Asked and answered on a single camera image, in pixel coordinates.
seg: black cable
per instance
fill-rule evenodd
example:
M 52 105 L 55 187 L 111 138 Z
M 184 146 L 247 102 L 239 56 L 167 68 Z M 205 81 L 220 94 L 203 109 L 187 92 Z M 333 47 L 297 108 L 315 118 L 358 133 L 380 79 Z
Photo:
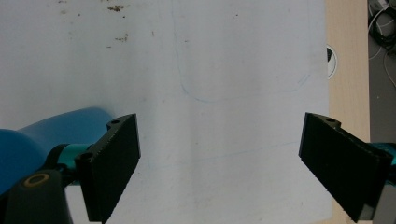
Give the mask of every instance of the black cable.
M 396 10 L 388 7 L 386 10 L 379 12 L 379 15 L 370 18 L 369 24 L 373 23 L 373 25 L 369 30 L 369 34 L 379 46 L 390 51 L 396 45 L 396 22 L 394 22 L 393 32 L 390 35 L 381 35 L 381 31 L 375 23 L 383 14 L 387 14 L 396 21 Z

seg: white board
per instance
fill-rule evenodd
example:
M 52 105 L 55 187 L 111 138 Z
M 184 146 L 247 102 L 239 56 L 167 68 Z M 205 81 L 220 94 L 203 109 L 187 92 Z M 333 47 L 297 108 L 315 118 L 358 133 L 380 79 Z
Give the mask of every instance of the white board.
M 304 112 L 328 113 L 323 1 L 5 0 L 0 30 L 2 128 L 137 114 L 142 158 L 108 223 L 331 215 L 298 157 Z

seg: gray floor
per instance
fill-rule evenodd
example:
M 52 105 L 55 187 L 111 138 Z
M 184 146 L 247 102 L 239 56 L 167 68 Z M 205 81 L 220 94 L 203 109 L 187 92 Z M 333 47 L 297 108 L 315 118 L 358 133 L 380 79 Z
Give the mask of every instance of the gray floor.
M 389 18 L 381 16 L 378 24 L 387 24 L 389 21 Z M 394 25 L 396 23 L 391 22 L 382 27 L 384 34 L 391 32 Z M 378 49 L 379 46 L 369 36 L 369 57 L 375 56 Z M 381 49 L 369 60 L 371 141 L 396 143 L 396 88 L 384 67 L 385 53 Z M 389 75 L 396 81 L 396 53 L 394 56 L 387 56 L 385 63 Z

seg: blue object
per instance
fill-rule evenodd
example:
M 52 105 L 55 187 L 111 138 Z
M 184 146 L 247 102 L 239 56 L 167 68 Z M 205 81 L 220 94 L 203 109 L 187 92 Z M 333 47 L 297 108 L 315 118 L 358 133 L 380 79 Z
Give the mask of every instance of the blue object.
M 0 194 L 40 168 L 60 144 L 93 144 L 106 133 L 107 112 L 91 107 L 43 119 L 17 131 L 0 129 Z

